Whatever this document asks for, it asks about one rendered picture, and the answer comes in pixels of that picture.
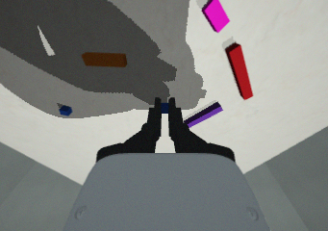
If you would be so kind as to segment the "red rod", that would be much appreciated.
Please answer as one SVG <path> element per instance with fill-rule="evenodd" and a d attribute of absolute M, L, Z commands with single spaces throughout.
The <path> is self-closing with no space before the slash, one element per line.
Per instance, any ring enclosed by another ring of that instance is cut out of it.
<path fill-rule="evenodd" d="M 240 96 L 246 100 L 253 96 L 241 45 L 234 43 L 225 49 L 230 67 L 232 68 Z"/>

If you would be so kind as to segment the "purple rod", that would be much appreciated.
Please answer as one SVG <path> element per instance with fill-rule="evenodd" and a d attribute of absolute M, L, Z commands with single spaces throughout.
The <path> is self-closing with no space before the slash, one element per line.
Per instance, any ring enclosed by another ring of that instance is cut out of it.
<path fill-rule="evenodd" d="M 198 123 L 200 123 L 201 121 L 214 116 L 220 112 L 222 112 L 222 108 L 219 105 L 218 102 L 216 102 L 215 104 L 213 104 L 212 106 L 210 106 L 209 108 L 203 110 L 202 112 L 190 117 L 189 119 L 185 120 L 184 123 L 186 123 L 188 125 L 188 127 L 192 127 Z"/>

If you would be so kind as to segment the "small blue block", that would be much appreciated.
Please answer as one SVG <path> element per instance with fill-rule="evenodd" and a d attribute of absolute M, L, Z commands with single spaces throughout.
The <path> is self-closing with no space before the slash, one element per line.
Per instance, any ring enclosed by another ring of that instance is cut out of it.
<path fill-rule="evenodd" d="M 64 115 L 64 116 L 69 116 L 72 113 L 71 107 L 67 107 L 67 106 L 62 106 L 59 109 L 59 111 L 60 111 L 61 115 Z"/>
<path fill-rule="evenodd" d="M 168 103 L 162 103 L 162 114 L 168 114 Z"/>

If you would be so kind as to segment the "brown flat bar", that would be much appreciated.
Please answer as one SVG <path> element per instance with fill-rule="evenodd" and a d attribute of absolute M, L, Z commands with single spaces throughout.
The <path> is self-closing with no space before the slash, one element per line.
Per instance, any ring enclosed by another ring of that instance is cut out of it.
<path fill-rule="evenodd" d="M 125 67 L 127 65 L 126 54 L 86 52 L 82 58 L 86 66 Z"/>

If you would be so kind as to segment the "magenta block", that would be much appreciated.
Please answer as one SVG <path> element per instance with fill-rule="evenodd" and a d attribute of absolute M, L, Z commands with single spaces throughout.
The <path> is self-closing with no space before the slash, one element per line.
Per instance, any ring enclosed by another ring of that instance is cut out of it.
<path fill-rule="evenodd" d="M 229 18 L 219 0 L 210 0 L 201 12 L 217 33 L 229 22 Z"/>

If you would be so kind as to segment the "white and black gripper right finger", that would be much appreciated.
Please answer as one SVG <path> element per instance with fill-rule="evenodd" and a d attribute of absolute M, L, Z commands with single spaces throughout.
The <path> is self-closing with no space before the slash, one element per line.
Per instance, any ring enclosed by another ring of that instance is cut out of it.
<path fill-rule="evenodd" d="M 168 132 L 174 141 L 175 153 L 211 153 L 236 162 L 232 149 L 214 143 L 206 143 L 189 130 L 188 125 L 183 122 L 181 108 L 176 108 L 175 97 L 168 98 Z"/>

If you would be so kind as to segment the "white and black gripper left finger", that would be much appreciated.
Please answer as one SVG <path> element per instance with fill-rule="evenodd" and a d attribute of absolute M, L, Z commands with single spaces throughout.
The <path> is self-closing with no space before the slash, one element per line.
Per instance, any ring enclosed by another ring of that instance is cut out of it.
<path fill-rule="evenodd" d="M 156 141 L 160 139 L 161 132 L 162 99 L 155 97 L 154 108 L 149 108 L 147 122 L 141 126 L 141 130 L 124 143 L 117 143 L 99 149 L 96 162 L 104 157 L 119 153 L 155 153 Z"/>

